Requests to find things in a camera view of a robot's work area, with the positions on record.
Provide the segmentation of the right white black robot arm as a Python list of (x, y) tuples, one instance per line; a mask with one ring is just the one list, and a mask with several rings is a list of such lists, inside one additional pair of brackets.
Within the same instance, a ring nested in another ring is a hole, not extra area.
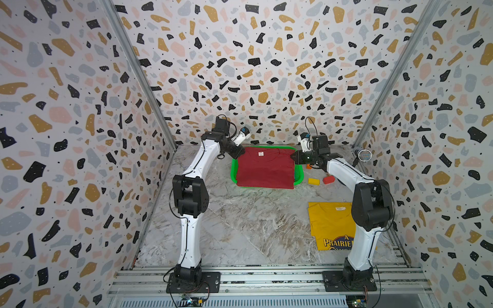
[(354, 244), (345, 259), (340, 282), (348, 287), (373, 281), (373, 258), (380, 235), (394, 219), (394, 199), (386, 180), (376, 180), (357, 169), (359, 162), (372, 158), (369, 150), (358, 148), (353, 163), (332, 152), (325, 135), (308, 132), (297, 137), (301, 149), (291, 154), (296, 165), (309, 164), (334, 176), (353, 193), (351, 216), (356, 224)]

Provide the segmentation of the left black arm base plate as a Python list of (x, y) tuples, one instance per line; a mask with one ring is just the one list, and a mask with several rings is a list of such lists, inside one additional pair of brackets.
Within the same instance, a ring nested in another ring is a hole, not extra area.
[(182, 293), (218, 293), (221, 285), (220, 272), (202, 272), (194, 277), (181, 277), (171, 274), (166, 292), (173, 294)]

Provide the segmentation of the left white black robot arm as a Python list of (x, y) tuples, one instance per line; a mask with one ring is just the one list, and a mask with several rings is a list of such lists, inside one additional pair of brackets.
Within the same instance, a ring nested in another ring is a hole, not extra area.
[(207, 174), (218, 158), (226, 154), (238, 159), (245, 153), (242, 142), (250, 137), (247, 127), (236, 127), (225, 116), (216, 118), (215, 126), (200, 138), (200, 148), (190, 166), (172, 180), (175, 217), (181, 221), (181, 251), (173, 277), (178, 283), (197, 286), (202, 281), (202, 258), (200, 253), (200, 226), (209, 206), (209, 193), (205, 184)]

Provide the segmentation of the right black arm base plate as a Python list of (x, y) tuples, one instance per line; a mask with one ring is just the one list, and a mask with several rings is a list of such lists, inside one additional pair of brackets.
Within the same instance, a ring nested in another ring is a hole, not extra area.
[(377, 291), (375, 279), (370, 271), (324, 271), (322, 280), (326, 292)]

